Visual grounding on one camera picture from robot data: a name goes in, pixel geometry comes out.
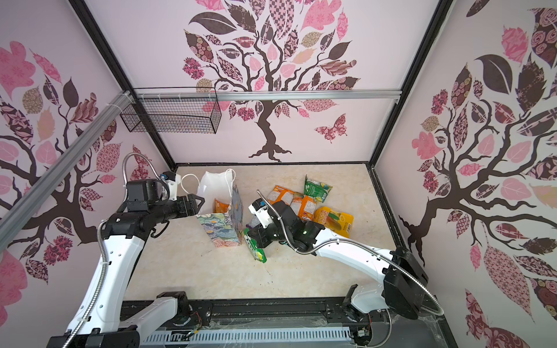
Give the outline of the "aluminium rail back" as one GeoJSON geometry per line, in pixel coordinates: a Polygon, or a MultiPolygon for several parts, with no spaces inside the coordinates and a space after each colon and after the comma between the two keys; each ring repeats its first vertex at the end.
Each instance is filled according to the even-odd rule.
{"type": "Polygon", "coordinates": [[[278,100],[318,100],[318,99],[392,99],[398,101],[402,91],[396,89],[357,89],[342,91],[210,91],[210,92],[179,92],[136,90],[139,99],[208,99],[219,102],[240,101],[278,101],[278,100]]]}

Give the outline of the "green white snack bag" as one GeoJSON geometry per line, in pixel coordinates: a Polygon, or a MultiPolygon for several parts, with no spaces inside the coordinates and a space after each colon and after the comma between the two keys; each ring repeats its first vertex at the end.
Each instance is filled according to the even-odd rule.
{"type": "Polygon", "coordinates": [[[247,247],[253,256],[253,258],[261,263],[267,262],[267,257],[263,249],[259,248],[255,239],[249,236],[249,229],[246,228],[243,230],[243,237],[246,241],[247,247]]]}

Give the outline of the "floral paper bag white handles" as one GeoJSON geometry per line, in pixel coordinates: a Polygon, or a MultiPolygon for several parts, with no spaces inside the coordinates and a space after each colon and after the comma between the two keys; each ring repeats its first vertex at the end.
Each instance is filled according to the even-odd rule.
{"type": "Polygon", "coordinates": [[[196,218],[215,247],[237,247],[242,244],[243,205],[233,169],[228,168],[220,173],[207,171],[201,178],[187,173],[182,176],[180,186],[185,193],[205,199],[196,218]],[[230,204],[229,211],[225,214],[214,213],[214,200],[230,204]]]}

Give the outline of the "orange chips snack bag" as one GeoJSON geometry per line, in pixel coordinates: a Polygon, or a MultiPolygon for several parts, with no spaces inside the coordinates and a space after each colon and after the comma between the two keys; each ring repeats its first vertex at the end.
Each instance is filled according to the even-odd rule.
{"type": "Polygon", "coordinates": [[[225,214],[229,211],[230,204],[226,204],[221,202],[220,200],[214,200],[214,209],[213,212],[217,214],[225,214]]]}

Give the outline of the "aluminium rail left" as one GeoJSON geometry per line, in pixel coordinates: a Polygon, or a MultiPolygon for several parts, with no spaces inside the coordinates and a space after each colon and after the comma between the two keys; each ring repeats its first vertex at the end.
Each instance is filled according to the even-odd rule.
{"type": "Polygon", "coordinates": [[[30,191],[1,220],[1,250],[19,234],[33,214],[51,196],[66,175],[75,167],[110,123],[133,101],[130,91],[122,91],[107,104],[100,115],[86,128],[46,172],[32,185],[30,191]]]}

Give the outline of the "yellow snack bag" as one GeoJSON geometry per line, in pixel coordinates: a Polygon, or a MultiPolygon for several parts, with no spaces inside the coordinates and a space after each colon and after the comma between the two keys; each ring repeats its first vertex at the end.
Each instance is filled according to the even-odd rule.
{"type": "Polygon", "coordinates": [[[354,217],[347,213],[337,212],[329,207],[319,207],[314,213],[313,221],[322,224],[340,236],[350,238],[354,217]]]}

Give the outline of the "green snack bag far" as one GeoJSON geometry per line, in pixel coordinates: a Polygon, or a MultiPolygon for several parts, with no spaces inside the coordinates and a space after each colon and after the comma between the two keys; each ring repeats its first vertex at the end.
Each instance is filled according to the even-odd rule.
{"type": "Polygon", "coordinates": [[[333,187],[329,184],[309,178],[307,175],[305,177],[304,195],[313,198],[317,202],[325,203],[332,189],[333,187]]]}

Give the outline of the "black base frame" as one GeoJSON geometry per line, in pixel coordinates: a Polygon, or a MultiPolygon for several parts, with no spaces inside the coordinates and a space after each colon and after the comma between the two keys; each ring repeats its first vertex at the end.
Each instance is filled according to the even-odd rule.
{"type": "Polygon", "coordinates": [[[407,319],[392,310],[360,314],[344,297],[189,300],[189,314],[178,313],[156,331],[343,327],[352,343],[306,342],[189,347],[456,347],[443,317],[430,313],[407,319]]]}

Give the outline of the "orange white snack bag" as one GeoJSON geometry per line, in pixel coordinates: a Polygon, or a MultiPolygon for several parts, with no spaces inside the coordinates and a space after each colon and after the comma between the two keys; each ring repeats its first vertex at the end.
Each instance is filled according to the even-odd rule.
{"type": "Polygon", "coordinates": [[[274,204],[276,202],[282,201],[287,205],[293,203],[294,200],[302,198],[303,195],[299,192],[284,188],[282,186],[276,185],[273,190],[268,194],[267,200],[274,204]]]}
{"type": "Polygon", "coordinates": [[[295,196],[290,207],[294,213],[305,221],[312,221],[317,208],[316,200],[309,196],[295,196]]]}

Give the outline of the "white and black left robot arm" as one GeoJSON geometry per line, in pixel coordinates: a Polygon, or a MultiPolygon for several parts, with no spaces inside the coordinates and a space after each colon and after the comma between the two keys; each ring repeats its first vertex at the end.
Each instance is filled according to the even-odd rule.
{"type": "Polygon", "coordinates": [[[178,313],[189,314],[182,291],[156,299],[128,320],[121,320],[123,297],[140,255],[155,227],[199,213],[204,198],[177,193],[178,175],[129,181],[117,212],[100,223],[100,260],[87,293],[66,332],[48,347],[139,347],[143,340],[178,313]]]}

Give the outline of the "aluminium rail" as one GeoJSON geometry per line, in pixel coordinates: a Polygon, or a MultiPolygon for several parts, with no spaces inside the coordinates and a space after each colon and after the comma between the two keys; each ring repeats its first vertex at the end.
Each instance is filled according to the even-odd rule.
{"type": "Polygon", "coordinates": [[[51,196],[66,175],[75,167],[110,123],[133,101],[130,91],[122,91],[107,104],[100,115],[86,128],[46,172],[32,185],[30,191],[1,220],[1,250],[19,234],[33,214],[51,196]]]}
{"type": "Polygon", "coordinates": [[[208,99],[219,102],[240,101],[278,101],[278,100],[318,100],[318,99],[392,99],[398,101],[402,91],[396,89],[357,89],[342,91],[210,91],[210,92],[179,92],[136,90],[139,99],[208,99]]]}

